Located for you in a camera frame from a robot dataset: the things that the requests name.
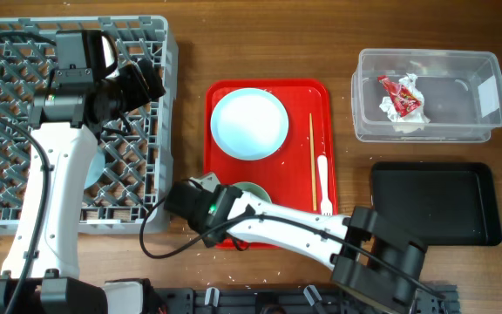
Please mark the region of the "light blue cup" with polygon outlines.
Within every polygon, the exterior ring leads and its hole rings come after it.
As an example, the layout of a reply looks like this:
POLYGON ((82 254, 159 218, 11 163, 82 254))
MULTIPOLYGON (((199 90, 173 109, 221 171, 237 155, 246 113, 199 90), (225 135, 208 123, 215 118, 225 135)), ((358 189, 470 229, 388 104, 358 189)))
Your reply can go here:
POLYGON ((88 173, 85 179, 84 189, 87 189, 96 184, 104 172, 105 168, 105 153, 101 147, 98 147, 96 154, 93 156, 88 173))

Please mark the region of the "green bowl with rice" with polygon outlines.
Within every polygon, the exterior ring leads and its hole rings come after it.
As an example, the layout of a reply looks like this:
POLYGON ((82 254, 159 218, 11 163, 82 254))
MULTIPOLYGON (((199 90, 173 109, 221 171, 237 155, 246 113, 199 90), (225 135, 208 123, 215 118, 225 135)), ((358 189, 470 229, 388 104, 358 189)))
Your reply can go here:
POLYGON ((250 182, 250 181, 240 181, 234 184, 234 187, 241 190, 243 193, 242 199, 254 200, 261 203, 271 203, 272 200, 267 193, 267 191, 261 186, 250 182))

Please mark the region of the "wooden chopstick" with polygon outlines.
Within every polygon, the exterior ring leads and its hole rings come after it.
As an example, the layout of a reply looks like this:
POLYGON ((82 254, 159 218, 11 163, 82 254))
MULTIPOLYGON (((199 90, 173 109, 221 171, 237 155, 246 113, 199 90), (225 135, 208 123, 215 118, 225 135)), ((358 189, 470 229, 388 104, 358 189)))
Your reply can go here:
POLYGON ((312 190, 312 208, 317 212, 317 194, 316 194, 316 174, 315 174, 315 142, 313 116, 309 113, 309 152, 310 152, 310 172, 311 172, 311 190, 312 190))

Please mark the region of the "light blue plate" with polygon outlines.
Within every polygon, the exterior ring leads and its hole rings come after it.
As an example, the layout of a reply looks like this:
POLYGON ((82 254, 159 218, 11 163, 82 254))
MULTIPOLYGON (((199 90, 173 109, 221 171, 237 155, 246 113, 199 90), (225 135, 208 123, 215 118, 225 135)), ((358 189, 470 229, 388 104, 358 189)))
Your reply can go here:
POLYGON ((271 92, 241 88, 220 98, 210 131, 222 152, 237 160, 261 160, 275 153, 288 136, 289 116, 271 92))

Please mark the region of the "red snack wrapper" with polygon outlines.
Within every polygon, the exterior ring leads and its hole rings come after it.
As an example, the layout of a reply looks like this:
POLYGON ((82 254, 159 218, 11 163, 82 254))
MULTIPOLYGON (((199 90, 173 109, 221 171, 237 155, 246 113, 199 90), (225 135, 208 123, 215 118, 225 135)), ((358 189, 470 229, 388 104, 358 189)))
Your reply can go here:
POLYGON ((395 111, 401 118, 422 106, 421 100, 406 85, 407 83, 412 84, 414 82, 410 76, 404 77, 403 83, 392 82, 386 75, 379 76, 377 80, 383 84, 395 107, 395 111))

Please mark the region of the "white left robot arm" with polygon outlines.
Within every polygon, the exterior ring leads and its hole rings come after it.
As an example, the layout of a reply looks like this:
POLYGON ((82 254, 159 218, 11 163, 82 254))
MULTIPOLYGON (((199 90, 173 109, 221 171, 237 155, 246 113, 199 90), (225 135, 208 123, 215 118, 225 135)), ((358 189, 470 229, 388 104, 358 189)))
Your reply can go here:
POLYGON ((85 181, 104 125, 164 96, 149 60, 111 77, 102 61, 59 67, 29 109, 31 164, 21 218, 0 275, 0 313, 156 313, 147 279, 79 280, 85 181))

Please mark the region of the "white napkin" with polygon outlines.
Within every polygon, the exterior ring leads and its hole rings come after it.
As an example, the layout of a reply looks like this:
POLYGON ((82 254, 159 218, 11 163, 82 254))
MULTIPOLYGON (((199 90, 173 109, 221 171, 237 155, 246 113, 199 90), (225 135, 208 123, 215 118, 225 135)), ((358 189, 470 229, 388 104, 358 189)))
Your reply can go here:
MULTIPOLYGON (((379 105, 379 108, 386 114, 387 118, 393 122, 393 123, 416 123, 416 124, 421 124, 421 126, 393 126, 394 130, 396 132, 401 132, 401 133, 412 133, 417 130, 423 130, 424 125, 428 124, 431 120, 427 118, 424 114, 424 95, 416 88, 416 83, 417 83, 417 75, 413 73, 407 73, 404 77, 410 76, 414 82, 412 84, 407 83, 408 89, 416 96, 418 97, 421 102, 422 106, 419 107, 418 109, 414 110, 407 116, 401 118, 397 112, 395 111, 395 107, 393 106, 392 101, 390 100, 389 94, 387 93, 387 96, 384 96, 382 99, 381 104, 379 105)), ((398 80, 398 82, 403 83, 403 78, 398 80)))

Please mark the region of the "white plastic fork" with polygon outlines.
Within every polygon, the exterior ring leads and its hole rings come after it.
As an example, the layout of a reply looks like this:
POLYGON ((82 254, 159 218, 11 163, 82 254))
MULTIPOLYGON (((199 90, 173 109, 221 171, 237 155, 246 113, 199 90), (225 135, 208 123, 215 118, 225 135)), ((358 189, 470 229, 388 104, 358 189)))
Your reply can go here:
POLYGON ((321 186, 321 213, 323 215, 333 215, 333 204, 329 199, 328 159, 325 155, 317 157, 317 168, 321 186))

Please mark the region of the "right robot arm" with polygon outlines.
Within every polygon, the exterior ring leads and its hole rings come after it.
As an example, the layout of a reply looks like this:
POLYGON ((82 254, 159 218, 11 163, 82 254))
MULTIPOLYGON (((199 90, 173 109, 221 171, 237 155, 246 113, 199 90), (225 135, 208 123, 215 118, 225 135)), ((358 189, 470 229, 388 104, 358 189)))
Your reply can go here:
POLYGON ((227 236, 266 243, 309 257, 331 270, 352 297, 389 313, 414 302, 427 247, 370 208, 316 215, 275 205, 234 186, 214 190, 177 182, 164 209, 184 218, 208 245, 227 236))

